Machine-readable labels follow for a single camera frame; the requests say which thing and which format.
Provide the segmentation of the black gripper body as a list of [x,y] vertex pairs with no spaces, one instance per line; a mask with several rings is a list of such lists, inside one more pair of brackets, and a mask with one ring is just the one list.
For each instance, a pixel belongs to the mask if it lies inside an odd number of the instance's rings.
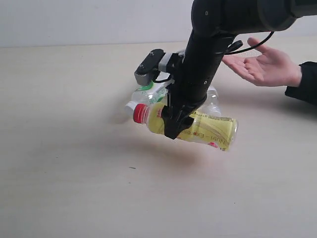
[[170,89],[169,104],[163,110],[167,119],[183,119],[198,109],[207,98],[207,90],[229,45],[236,35],[219,33],[211,37],[192,32],[185,57],[178,66]]

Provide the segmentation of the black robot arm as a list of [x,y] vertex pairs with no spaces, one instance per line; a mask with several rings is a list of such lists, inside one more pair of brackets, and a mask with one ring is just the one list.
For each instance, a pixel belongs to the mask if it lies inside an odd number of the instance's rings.
[[162,111],[165,136],[175,139],[192,125],[191,113],[205,102],[208,87],[237,35],[283,31],[297,18],[316,13],[314,0],[194,1],[185,55],[172,55],[166,66],[174,83]]

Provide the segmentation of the black sleeved forearm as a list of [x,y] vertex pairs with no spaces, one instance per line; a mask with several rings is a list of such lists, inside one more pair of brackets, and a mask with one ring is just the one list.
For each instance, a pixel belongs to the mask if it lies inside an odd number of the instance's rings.
[[302,78],[298,87],[287,87],[285,96],[317,105],[317,63],[308,61],[300,65]]

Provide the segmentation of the person's open hand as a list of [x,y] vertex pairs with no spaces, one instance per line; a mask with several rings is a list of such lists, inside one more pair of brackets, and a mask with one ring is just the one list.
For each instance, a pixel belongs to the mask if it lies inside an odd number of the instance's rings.
[[246,81],[263,87],[299,87],[302,79],[301,67],[290,57],[266,45],[256,48],[257,57],[224,56],[222,62]]

